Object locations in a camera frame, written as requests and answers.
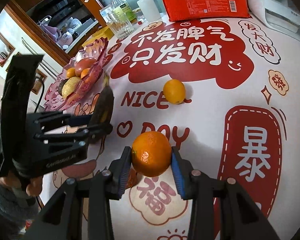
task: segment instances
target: diamond star drawing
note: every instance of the diamond star drawing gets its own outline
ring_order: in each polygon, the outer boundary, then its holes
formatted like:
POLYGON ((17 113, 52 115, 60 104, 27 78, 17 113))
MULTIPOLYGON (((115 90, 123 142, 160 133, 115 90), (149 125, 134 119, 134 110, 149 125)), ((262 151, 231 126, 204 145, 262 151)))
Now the diamond star drawing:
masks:
POLYGON ((265 98, 267 100, 267 104, 269 105, 272 94, 267 89, 267 86, 265 86, 265 88, 263 90, 261 90, 261 93, 265 96, 265 98))

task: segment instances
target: barcode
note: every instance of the barcode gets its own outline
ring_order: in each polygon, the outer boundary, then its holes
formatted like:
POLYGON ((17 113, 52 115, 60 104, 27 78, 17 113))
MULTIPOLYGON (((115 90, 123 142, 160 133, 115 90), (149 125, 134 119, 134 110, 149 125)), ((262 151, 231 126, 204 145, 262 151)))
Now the barcode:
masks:
POLYGON ((235 1, 229 1, 230 3, 230 11, 237 12, 237 6, 235 5, 235 1))

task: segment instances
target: green bottle label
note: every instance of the green bottle label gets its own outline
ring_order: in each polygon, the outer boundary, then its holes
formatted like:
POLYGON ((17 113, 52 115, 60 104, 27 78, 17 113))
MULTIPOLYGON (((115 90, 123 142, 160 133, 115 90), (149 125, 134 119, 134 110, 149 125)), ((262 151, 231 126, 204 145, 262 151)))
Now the green bottle label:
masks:
POLYGON ((118 6, 113 11, 119 17, 120 17, 120 15, 122 15, 122 14, 125 13, 127 15, 128 19, 129 19, 129 21, 133 21, 136 18, 135 15, 132 12, 130 6, 127 3, 124 3, 124 4, 120 5, 120 6, 118 6))

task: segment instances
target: clear glass tumbler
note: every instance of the clear glass tumbler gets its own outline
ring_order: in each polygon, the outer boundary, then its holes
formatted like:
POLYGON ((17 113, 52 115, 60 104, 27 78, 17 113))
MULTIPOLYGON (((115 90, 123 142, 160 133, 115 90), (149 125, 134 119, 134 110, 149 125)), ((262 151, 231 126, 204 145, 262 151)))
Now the clear glass tumbler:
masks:
POLYGON ((128 37, 134 32, 134 28, 125 13, 120 16, 114 12, 108 13, 108 20, 108 27, 119 40, 128 37))

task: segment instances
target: yellow box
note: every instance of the yellow box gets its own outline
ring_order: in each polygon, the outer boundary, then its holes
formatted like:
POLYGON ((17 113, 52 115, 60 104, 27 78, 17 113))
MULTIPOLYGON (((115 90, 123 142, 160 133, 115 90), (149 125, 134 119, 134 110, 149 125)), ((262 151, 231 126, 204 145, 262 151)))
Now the yellow box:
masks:
POLYGON ((100 31, 92 34, 83 44, 82 47, 87 46, 90 43, 93 43, 94 40, 103 38, 108 38, 108 41, 114 36, 113 32, 109 29, 109 27, 104 27, 100 31))

